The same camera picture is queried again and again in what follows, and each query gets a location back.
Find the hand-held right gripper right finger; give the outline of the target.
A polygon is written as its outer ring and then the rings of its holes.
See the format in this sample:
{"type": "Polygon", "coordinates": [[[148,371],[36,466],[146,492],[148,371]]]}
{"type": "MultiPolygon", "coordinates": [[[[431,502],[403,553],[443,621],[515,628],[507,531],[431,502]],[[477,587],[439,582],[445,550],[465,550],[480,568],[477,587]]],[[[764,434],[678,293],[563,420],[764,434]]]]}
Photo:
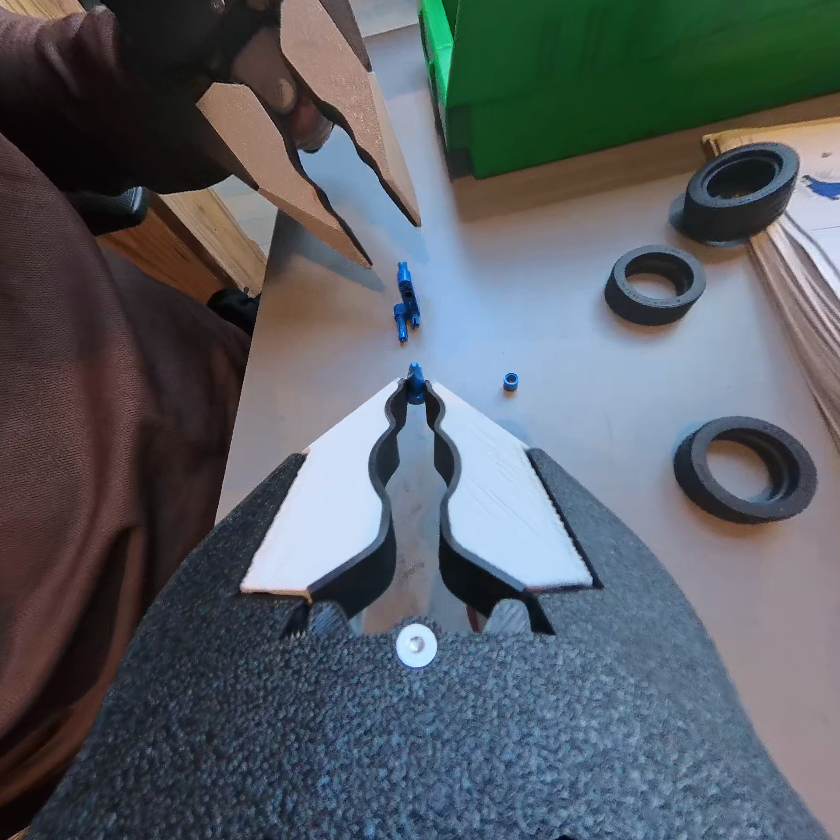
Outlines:
{"type": "Polygon", "coordinates": [[[539,598],[590,590],[595,575],[530,458],[530,447],[447,387],[426,381],[440,503],[438,559],[447,588],[489,618],[521,602],[545,620],[539,598]]]}

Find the person's left hand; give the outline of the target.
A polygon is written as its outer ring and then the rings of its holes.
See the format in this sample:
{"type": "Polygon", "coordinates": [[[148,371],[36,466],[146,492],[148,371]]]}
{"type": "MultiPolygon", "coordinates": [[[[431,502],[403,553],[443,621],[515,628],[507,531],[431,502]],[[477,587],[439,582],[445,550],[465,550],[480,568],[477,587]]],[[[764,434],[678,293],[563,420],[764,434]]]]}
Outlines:
{"type": "Polygon", "coordinates": [[[307,154],[320,151],[333,131],[333,122],[303,95],[287,115],[286,122],[297,149],[307,154]]]}

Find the grey desk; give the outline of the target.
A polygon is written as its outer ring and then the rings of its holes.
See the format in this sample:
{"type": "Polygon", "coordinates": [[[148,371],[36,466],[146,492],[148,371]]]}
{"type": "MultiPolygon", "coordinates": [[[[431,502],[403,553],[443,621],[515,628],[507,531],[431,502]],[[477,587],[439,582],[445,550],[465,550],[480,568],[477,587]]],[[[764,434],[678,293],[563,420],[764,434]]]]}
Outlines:
{"type": "Polygon", "coordinates": [[[700,164],[699,135],[478,181],[451,182],[418,27],[366,40],[416,188],[414,228],[339,130],[303,161],[372,270],[265,202],[276,221],[217,519],[291,452],[404,375],[412,361],[525,443],[544,449],[646,542],[715,641],[753,725],[838,838],[838,456],[744,248],[704,248],[669,222],[700,164]],[[627,251],[693,255],[707,288],[684,318],[645,327],[604,298],[627,251]],[[421,312],[396,337],[397,263],[421,312]],[[508,372],[519,375],[503,391],[508,372]],[[742,415],[812,456],[800,516],[720,521],[686,499],[672,453],[696,426],[742,415]]]}

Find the person's black trousers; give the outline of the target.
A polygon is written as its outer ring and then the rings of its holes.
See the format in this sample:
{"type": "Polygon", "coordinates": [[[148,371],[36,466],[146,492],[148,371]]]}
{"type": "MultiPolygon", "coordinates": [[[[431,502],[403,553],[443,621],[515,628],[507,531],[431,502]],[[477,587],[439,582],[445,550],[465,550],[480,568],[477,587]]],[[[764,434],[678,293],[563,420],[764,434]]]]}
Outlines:
{"type": "Polygon", "coordinates": [[[226,287],[211,295],[206,306],[251,338],[256,327],[260,298],[260,294],[251,297],[244,290],[226,287]]]}

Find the black toy tyre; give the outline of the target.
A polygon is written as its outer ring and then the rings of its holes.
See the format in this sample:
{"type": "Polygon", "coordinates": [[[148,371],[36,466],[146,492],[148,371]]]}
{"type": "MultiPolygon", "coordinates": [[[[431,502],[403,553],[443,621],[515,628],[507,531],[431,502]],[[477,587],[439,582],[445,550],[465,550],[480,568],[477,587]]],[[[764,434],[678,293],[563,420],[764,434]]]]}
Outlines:
{"type": "Polygon", "coordinates": [[[772,423],[750,416],[723,416],[700,425],[677,447],[675,478],[700,509],[727,522],[759,525],[801,514],[817,490],[817,471],[805,447],[772,423]],[[742,445],[759,456],[770,476],[770,491],[761,497],[737,496],[711,472],[710,446],[724,441],[742,445]]]}
{"type": "Polygon", "coordinates": [[[690,177],[671,220],[682,235],[705,245],[744,242],[784,214],[800,168],[800,155],[785,143],[747,143],[721,152],[690,177]]]}
{"type": "Polygon", "coordinates": [[[618,317],[645,327],[667,326],[687,315],[707,288],[703,265],[680,248],[647,245],[631,249],[612,267],[604,298],[618,317]],[[656,298],[636,290],[630,278],[640,274],[667,280],[675,295],[656,298]]]}

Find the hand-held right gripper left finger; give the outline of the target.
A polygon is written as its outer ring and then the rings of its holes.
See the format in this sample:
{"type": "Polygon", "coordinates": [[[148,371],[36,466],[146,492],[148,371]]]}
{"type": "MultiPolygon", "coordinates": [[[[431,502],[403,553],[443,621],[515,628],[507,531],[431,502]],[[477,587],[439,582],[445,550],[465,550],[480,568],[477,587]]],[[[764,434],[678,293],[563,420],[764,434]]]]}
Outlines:
{"type": "Polygon", "coordinates": [[[242,593],[335,602],[354,619],[389,588],[396,538],[386,485],[400,464],[406,387],[389,383],[306,448],[242,593]]]}

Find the person's left forearm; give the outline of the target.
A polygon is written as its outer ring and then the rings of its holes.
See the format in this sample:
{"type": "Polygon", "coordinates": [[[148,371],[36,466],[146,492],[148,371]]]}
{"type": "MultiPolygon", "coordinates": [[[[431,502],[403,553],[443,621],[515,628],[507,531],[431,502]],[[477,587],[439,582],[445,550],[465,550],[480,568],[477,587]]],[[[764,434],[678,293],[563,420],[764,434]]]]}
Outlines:
{"type": "Polygon", "coordinates": [[[105,8],[42,20],[2,9],[1,128],[62,192],[202,190],[231,172],[194,105],[126,70],[105,8]]]}

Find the open instruction booklet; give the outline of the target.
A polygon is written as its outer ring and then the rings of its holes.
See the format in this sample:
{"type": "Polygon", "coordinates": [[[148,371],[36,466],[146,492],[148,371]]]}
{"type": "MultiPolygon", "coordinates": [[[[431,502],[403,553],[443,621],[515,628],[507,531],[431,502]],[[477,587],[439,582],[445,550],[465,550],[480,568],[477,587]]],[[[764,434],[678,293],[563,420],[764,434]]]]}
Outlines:
{"type": "Polygon", "coordinates": [[[839,119],[710,133],[709,157],[750,143],[785,144],[800,174],[783,214],[749,241],[815,404],[839,449],[839,119]]]}

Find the green storage bin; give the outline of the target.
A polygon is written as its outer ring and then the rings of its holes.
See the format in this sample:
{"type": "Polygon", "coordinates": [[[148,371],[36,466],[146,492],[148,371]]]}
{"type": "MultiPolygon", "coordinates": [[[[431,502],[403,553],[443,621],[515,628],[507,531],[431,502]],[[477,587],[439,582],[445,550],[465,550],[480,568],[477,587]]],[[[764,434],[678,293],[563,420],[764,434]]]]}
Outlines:
{"type": "Polygon", "coordinates": [[[417,12],[456,176],[838,91],[838,1],[423,1],[417,12]]]}

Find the wooden bench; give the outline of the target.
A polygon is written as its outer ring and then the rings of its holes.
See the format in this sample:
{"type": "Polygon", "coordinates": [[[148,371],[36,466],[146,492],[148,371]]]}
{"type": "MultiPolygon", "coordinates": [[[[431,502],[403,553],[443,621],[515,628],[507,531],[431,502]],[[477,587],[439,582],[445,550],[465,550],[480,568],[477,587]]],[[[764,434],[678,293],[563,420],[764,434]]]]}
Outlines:
{"type": "Polygon", "coordinates": [[[254,297],[264,285],[265,254],[212,188],[152,193],[140,225],[100,236],[98,243],[201,303],[226,287],[254,297]]]}

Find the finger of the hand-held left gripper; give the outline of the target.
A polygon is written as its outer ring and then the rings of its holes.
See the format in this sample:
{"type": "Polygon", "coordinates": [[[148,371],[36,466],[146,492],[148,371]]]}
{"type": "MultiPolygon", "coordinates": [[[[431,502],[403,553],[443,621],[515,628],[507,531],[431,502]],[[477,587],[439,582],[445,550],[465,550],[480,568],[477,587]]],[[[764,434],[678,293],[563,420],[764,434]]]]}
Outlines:
{"type": "Polygon", "coordinates": [[[416,228],[417,195],[382,90],[319,1],[283,1],[280,51],[310,99],[350,137],[357,155],[416,228]]]}
{"type": "Polygon", "coordinates": [[[257,192],[347,259],[366,269],[371,259],[323,190],[303,169],[298,150],[247,86],[216,82],[197,108],[229,148],[257,192]]]}

